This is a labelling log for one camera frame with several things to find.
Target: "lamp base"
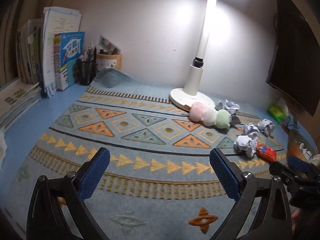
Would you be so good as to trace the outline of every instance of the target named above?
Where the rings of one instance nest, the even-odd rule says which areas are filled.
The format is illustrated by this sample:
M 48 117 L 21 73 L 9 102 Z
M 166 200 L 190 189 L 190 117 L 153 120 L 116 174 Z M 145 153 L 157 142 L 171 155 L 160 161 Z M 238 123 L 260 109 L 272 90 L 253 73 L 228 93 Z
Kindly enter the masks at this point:
M 204 105 L 212 105 L 214 102 L 208 96 L 198 92 L 196 96 L 191 96 L 183 91 L 183 88 L 176 88 L 170 92 L 170 100 L 177 107 L 189 112 L 194 102 L 201 102 Z

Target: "green triangle pattern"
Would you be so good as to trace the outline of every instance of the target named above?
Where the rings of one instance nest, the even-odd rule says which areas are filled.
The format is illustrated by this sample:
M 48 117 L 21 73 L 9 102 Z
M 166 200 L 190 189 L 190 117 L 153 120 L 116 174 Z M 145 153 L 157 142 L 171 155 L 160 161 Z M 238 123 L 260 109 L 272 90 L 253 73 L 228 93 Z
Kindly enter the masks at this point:
M 73 123 L 71 121 L 70 115 L 60 116 L 55 123 L 65 127 L 73 128 Z
M 140 122 L 142 122 L 145 126 L 150 126 L 157 122 L 166 120 L 166 118 L 163 118 L 163 117 L 156 117 L 156 116 L 150 116 L 150 115 L 143 115 L 143 114 L 132 114 L 132 115 L 135 118 L 137 118 Z
M 219 142 L 219 144 L 217 145 L 217 148 L 220 149 L 232 149 L 233 148 L 233 144 L 234 144 L 234 140 L 231 140 L 228 137 L 225 137 L 222 139 L 221 142 Z
M 79 112 L 79 111 L 82 111 L 82 110 L 87 110 L 87 109 L 90 109 L 91 107 L 89 106 L 80 106 L 80 105 L 76 105 L 76 104 L 72 104 L 72 106 L 70 106 L 68 108 L 69 112 L 70 113 L 76 113 L 76 112 Z
M 130 141 L 165 145 L 164 141 L 162 141 L 160 138 L 158 138 L 148 129 L 143 129 L 143 130 L 128 134 L 126 136 L 123 136 L 121 138 L 125 140 L 130 140 Z
M 277 147 L 277 145 L 276 145 L 274 142 L 270 141 L 269 139 L 267 139 L 266 145 L 267 145 L 268 147 Z

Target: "metal screw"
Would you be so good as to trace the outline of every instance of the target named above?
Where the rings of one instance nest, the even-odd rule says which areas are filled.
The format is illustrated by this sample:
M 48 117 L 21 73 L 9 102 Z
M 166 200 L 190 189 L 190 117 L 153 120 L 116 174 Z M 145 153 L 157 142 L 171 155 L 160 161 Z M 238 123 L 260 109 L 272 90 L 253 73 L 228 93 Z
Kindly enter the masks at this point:
M 76 173 L 74 171 L 69 171 L 67 174 L 68 178 L 73 178 L 76 175 Z
M 44 179 L 45 179 L 45 176 L 44 176 L 44 175 L 41 175 L 41 176 L 38 178 L 39 181 L 44 181 Z
M 243 175 L 244 175 L 247 179 L 250 179 L 250 178 L 252 177 L 252 174 L 251 174 L 250 172 L 248 172 L 248 171 L 245 171 L 245 172 L 243 173 Z
M 280 181 L 281 181 L 281 178 L 280 178 L 278 175 L 274 176 L 273 179 L 274 179 L 276 182 L 280 182 Z

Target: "pink plush ball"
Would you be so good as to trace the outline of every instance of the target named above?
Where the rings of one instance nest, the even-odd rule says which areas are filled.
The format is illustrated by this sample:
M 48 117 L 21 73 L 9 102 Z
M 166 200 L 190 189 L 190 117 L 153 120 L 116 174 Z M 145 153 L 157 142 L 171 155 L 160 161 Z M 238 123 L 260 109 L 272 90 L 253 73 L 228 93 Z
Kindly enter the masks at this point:
M 204 104 L 200 102 L 195 102 L 192 104 L 190 113 L 189 113 L 189 119 L 192 122 L 200 122 L 202 121 L 203 115 L 205 111 Z

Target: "blue desk surface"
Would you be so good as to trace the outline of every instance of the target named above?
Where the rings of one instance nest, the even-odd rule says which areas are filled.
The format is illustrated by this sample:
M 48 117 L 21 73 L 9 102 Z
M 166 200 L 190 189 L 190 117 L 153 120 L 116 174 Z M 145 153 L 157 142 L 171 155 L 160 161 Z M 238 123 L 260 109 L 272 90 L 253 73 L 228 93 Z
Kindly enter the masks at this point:
M 75 84 L 63 92 L 57 92 L 50 99 L 43 98 L 6 132 L 5 141 L 8 148 L 0 171 L 0 207 L 4 205 L 5 196 L 18 168 L 35 143 L 48 127 L 84 93 L 85 89 L 86 87 Z M 266 111 L 256 109 L 256 114 L 261 119 L 273 120 Z M 274 134 L 284 149 L 287 150 L 288 136 L 275 121 L 274 123 L 276 124 Z M 299 126 L 298 132 L 316 149 L 311 136 L 301 125 Z

